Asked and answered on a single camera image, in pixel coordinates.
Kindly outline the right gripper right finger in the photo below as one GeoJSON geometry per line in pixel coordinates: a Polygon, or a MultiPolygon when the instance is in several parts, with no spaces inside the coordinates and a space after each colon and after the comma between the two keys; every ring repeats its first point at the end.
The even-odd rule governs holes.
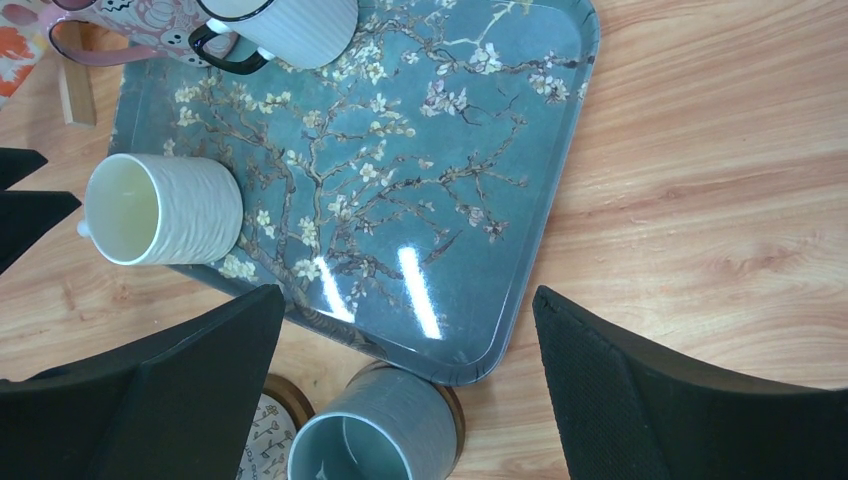
{"type": "Polygon", "coordinates": [[[843,479],[847,392],[721,368],[547,286],[532,302],[573,479],[843,479]]]}

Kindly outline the white floral mug yellow inside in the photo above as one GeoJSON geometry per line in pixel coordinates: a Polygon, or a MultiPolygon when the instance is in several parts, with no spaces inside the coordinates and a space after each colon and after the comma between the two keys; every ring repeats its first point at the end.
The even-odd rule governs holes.
{"type": "Polygon", "coordinates": [[[284,406],[263,393],[256,407],[236,478],[286,480],[291,444],[297,433],[284,406]]]}

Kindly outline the grey ceramic mug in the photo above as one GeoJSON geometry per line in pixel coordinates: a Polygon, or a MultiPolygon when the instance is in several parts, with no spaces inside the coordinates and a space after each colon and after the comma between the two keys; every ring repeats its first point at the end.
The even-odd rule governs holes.
{"type": "Polygon", "coordinates": [[[401,369],[366,373],[297,433],[290,479],[445,479],[456,452],[451,411],[401,369]]]}

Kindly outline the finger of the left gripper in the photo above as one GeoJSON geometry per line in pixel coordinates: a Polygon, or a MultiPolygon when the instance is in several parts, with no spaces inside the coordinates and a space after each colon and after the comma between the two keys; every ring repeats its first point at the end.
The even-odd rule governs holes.
{"type": "Polygon", "coordinates": [[[39,152],[32,149],[0,148],[0,182],[4,191],[48,163],[39,152]]]}
{"type": "Polygon", "coordinates": [[[2,191],[1,273],[80,206],[67,191],[2,191]]]}

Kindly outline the cream ribbed mug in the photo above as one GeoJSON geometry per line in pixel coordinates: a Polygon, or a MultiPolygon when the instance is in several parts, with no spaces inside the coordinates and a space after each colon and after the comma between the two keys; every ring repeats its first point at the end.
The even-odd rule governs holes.
{"type": "Polygon", "coordinates": [[[233,248],[243,215],[234,176],[215,160],[116,153],[90,176],[77,232],[117,265],[206,264],[233,248]]]}

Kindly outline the brown round coaster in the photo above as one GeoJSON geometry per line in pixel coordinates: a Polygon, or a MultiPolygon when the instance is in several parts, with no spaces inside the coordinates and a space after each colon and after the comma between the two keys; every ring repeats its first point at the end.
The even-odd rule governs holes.
{"type": "Polygon", "coordinates": [[[279,403],[299,431],[314,415],[315,410],[306,395],[288,379],[269,373],[263,393],[279,403]]]}
{"type": "MultiPolygon", "coordinates": [[[[375,370],[379,370],[379,369],[396,370],[396,367],[392,366],[392,365],[390,365],[386,362],[383,362],[383,361],[380,361],[380,360],[375,360],[375,361],[367,364],[362,369],[360,369],[356,374],[354,374],[350,378],[350,380],[347,382],[346,387],[349,387],[352,384],[354,384],[361,377],[363,377],[366,373],[371,372],[371,371],[375,371],[375,370]]],[[[431,387],[433,387],[441,395],[441,397],[443,398],[445,403],[448,405],[448,408],[450,409],[451,415],[452,415],[452,418],[453,418],[457,442],[456,442],[456,452],[455,452],[453,464],[452,464],[450,471],[448,473],[448,475],[451,475],[454,472],[457,464],[459,463],[459,460],[461,458],[461,455],[462,455],[464,447],[465,447],[466,433],[467,433],[466,417],[465,417],[465,414],[463,412],[463,408],[462,408],[462,405],[460,403],[460,400],[459,400],[458,396],[456,395],[456,393],[455,393],[455,391],[452,387],[433,383],[433,382],[430,382],[428,380],[425,380],[425,383],[428,383],[431,387]]]]}

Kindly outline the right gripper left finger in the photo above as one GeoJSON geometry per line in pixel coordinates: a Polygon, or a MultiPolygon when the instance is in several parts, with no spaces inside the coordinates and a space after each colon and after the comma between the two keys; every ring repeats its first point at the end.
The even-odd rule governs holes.
{"type": "Polygon", "coordinates": [[[233,479],[277,345],[274,285],[1,383],[5,479],[233,479]]]}

